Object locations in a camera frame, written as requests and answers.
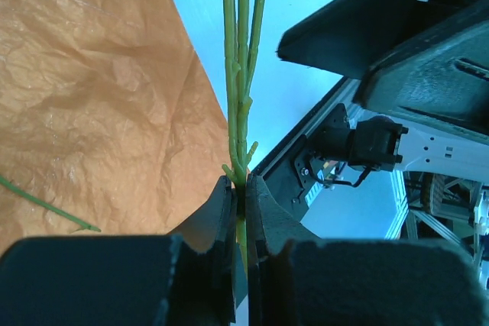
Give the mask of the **mauve rose stem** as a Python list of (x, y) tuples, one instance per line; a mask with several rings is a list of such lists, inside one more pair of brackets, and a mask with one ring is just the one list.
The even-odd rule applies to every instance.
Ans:
[(16, 195), (19, 195), (23, 199), (26, 199), (29, 202), (34, 203), (35, 205), (39, 205), (40, 207), (47, 209), (48, 211), (51, 211), (51, 212), (61, 216), (62, 218), (65, 218), (68, 221), (71, 221), (71, 222), (77, 224), (79, 226), (79, 231), (87, 230), (87, 231), (94, 231), (97, 233), (102, 232), (102, 230), (100, 228), (96, 227), (95, 225), (90, 224), (90, 223), (76, 217), (75, 215), (71, 215), (70, 213), (68, 213), (64, 210), (57, 208), (57, 207), (53, 206), (52, 204), (47, 203), (44, 200), (39, 199), (39, 198), (25, 192), (24, 190), (22, 190), (18, 186), (14, 185), (12, 182), (8, 181), (4, 176), (1, 176), (1, 185), (3, 187), (5, 187), (8, 191), (13, 192)]

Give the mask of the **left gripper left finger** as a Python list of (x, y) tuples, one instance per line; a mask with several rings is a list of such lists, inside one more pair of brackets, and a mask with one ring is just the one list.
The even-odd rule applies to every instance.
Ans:
[(235, 213), (221, 176), (163, 235), (29, 237), (1, 257), (3, 325), (228, 325)]

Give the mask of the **blue flower stem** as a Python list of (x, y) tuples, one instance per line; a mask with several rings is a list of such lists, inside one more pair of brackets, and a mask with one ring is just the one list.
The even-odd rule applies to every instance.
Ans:
[(236, 241), (243, 264), (248, 265), (245, 188), (248, 165), (258, 142), (248, 146), (251, 84), (257, 64), (265, 0), (222, 0), (224, 21), (225, 84), (228, 152), (231, 164), (222, 166), (238, 195)]

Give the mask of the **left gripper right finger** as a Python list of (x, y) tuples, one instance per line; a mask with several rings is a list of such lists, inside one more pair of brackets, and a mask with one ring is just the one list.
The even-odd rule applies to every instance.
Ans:
[(252, 325), (486, 325), (471, 258), (443, 240), (325, 240), (262, 177), (246, 187)]

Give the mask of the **orange paper flower wrapping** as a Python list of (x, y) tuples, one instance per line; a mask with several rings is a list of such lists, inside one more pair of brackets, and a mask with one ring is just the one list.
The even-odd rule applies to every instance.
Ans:
[(227, 124), (173, 0), (1, 0), (1, 247), (165, 234), (208, 197)]

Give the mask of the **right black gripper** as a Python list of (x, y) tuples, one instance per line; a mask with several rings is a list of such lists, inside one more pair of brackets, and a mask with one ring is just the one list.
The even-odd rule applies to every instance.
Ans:
[[(284, 61), (360, 79), (397, 41), (417, 0), (333, 0), (287, 30)], [(466, 139), (488, 137), (488, 0), (395, 47), (361, 80), (362, 108)]]

